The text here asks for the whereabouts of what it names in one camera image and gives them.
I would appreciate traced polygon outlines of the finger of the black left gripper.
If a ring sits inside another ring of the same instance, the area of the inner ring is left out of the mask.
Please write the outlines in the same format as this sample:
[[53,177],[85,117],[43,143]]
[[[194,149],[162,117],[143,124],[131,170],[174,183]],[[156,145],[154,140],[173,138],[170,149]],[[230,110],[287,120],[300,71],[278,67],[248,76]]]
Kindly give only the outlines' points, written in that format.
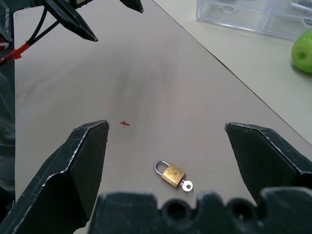
[[126,7],[135,10],[139,13],[143,13],[144,9],[140,0],[120,0]]
[[97,42],[98,39],[91,28],[66,0],[44,0],[44,7],[66,29],[83,39]]

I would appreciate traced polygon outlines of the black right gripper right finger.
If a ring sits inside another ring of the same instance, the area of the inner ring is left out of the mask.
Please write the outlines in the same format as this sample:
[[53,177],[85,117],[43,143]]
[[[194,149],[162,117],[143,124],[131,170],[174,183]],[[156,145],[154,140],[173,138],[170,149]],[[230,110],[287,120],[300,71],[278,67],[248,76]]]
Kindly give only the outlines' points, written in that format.
[[225,125],[242,179],[255,202],[271,187],[312,190],[312,161],[270,128],[228,122]]

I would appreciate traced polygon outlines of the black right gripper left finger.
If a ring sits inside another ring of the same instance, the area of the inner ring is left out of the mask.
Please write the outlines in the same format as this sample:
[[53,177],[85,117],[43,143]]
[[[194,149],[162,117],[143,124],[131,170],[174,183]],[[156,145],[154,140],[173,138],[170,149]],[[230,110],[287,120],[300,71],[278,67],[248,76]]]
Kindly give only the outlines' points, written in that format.
[[0,234],[73,234],[90,220],[109,122],[83,124],[51,154],[0,223]]

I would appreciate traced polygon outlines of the brass padlock with silver shackle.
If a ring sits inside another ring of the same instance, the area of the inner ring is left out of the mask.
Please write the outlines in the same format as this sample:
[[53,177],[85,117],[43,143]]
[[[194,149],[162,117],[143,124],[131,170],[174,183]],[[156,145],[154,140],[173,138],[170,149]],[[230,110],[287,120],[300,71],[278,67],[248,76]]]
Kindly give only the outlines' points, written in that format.
[[[163,173],[158,170],[159,165],[167,166]],[[185,176],[185,172],[174,164],[169,164],[166,161],[158,160],[154,163],[154,171],[160,175],[163,180],[175,188],[178,185],[183,186],[184,184],[183,178]]]

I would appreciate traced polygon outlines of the clear plastic drawer box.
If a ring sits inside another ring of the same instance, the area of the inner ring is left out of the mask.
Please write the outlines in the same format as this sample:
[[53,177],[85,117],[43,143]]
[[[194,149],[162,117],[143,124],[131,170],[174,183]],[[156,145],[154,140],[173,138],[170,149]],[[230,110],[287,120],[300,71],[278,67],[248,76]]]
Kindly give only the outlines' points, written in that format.
[[197,0],[196,19],[295,41],[312,29],[312,0]]

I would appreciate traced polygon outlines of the green apple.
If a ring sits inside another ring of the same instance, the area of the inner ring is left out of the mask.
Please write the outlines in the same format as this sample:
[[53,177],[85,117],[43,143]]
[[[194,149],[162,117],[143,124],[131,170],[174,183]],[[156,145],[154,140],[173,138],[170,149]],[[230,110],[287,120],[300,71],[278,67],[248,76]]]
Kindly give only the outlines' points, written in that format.
[[297,69],[312,74],[312,29],[303,33],[293,44],[292,61]]

